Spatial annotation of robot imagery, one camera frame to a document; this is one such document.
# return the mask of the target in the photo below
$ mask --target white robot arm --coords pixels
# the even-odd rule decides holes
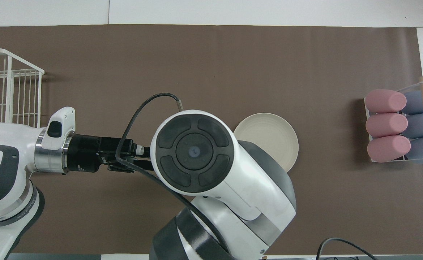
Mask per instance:
[[[95,172],[101,164],[113,171],[134,171],[115,158],[119,138],[74,131],[70,107],[53,115],[46,128],[0,123],[0,260],[43,211],[43,194],[27,173]],[[155,235],[150,260],[256,260],[295,216],[287,173],[258,146],[236,140],[207,112],[172,115],[156,131],[150,150],[126,139],[120,154],[155,170],[172,191],[195,196],[192,205],[214,226],[185,208]],[[135,156],[151,161],[133,160]]]
[[[71,107],[51,116],[46,128],[0,123],[0,260],[9,255],[44,208],[43,194],[27,174],[95,172],[101,164],[130,172],[114,159],[119,138],[76,135],[74,131],[75,111]],[[122,150],[127,157],[144,154],[144,148],[130,139]]]
[[[219,230],[184,209],[153,240],[150,260],[257,260],[295,217],[287,173],[253,143],[239,141],[214,115],[186,110],[165,120],[152,139],[152,165],[170,189],[192,201]]]

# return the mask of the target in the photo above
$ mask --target brown tabletop surface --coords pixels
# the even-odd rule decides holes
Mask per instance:
[[[268,254],[315,254],[327,237],[374,254],[423,254],[423,165],[369,161],[362,99],[421,75],[415,28],[84,25],[0,27],[0,48],[43,68],[43,122],[76,109],[78,134],[120,137],[152,94],[172,92],[234,129],[269,112],[299,139],[289,176],[297,216]],[[141,145],[175,113],[149,104],[129,138]],[[35,174],[41,218],[16,253],[147,253],[183,205],[139,173]],[[357,253],[332,243],[327,254]]]

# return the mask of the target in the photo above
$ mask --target ceramic plate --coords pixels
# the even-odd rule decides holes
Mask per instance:
[[[234,135],[258,145],[288,172],[299,152],[298,138],[293,127],[282,117],[270,113],[251,115],[236,127]]]

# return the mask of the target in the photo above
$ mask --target black cable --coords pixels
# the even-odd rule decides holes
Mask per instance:
[[[330,241],[340,241],[340,242],[347,243],[347,244],[355,247],[357,250],[360,250],[362,253],[365,253],[368,257],[370,257],[374,260],[378,260],[375,256],[371,255],[370,253],[368,253],[366,250],[362,249],[361,247],[358,247],[357,245],[353,244],[352,242],[338,238],[338,237],[331,237],[331,238],[328,238],[328,239],[322,241],[321,245],[319,245],[319,249],[317,250],[316,260],[320,259],[321,252],[322,252],[322,249],[324,248],[324,245],[327,244]]]
[[[152,181],[154,181],[155,183],[157,183],[158,185],[162,186],[163,188],[165,188],[167,191],[169,191],[173,196],[175,196],[175,198],[179,199],[190,211],[192,211],[195,215],[197,215],[197,217],[199,217],[204,223],[205,225],[207,225],[210,229],[211,232],[213,234],[216,235],[216,238],[218,240],[218,243],[223,247],[223,249],[226,251],[226,253],[229,253],[229,249],[228,249],[228,245],[226,244],[226,241],[224,240],[223,236],[221,235],[221,233],[218,231],[218,229],[215,227],[215,225],[213,225],[213,223],[201,212],[199,211],[194,205],[192,205],[192,203],[190,203],[187,199],[185,199],[181,194],[172,191],[170,188],[168,188],[165,184],[163,184],[162,181],[160,181],[159,179],[157,179],[155,176],[153,176],[152,174],[150,174],[147,170],[132,164],[126,160],[123,160],[120,157],[120,152],[122,149],[122,144],[124,143],[126,136],[128,135],[129,130],[132,128],[134,120],[136,120],[137,115],[139,115],[139,113],[141,112],[141,110],[149,103],[151,102],[153,99],[158,98],[158,97],[163,97],[163,96],[168,96],[168,97],[172,97],[176,100],[178,108],[182,109],[182,105],[181,105],[181,101],[178,99],[177,96],[171,94],[171,93],[159,93],[159,94],[155,94],[152,97],[149,97],[146,101],[144,101],[144,103],[142,103],[139,108],[136,110],[136,112],[134,113],[133,117],[131,118],[131,120],[129,121],[129,124],[126,126],[126,129],[123,133],[122,138],[120,139],[119,145],[117,146],[117,150],[115,151],[115,158],[117,159],[117,161],[123,165],[125,165],[126,167],[133,169],[135,171],[138,171],[140,173],[142,173],[144,176],[147,176],[149,179],[151,179]]]
[[[357,256],[355,256],[355,257],[347,256],[345,258],[350,258],[350,259],[353,259],[353,260],[359,260],[359,258]],[[329,259],[341,260],[341,259],[343,259],[343,257],[341,257],[341,258],[338,258],[338,257],[328,257],[328,258],[324,258],[322,260],[329,260]]]

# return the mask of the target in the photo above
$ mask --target white wire basket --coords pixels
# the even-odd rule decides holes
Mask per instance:
[[[40,127],[44,70],[0,49],[0,122]]]

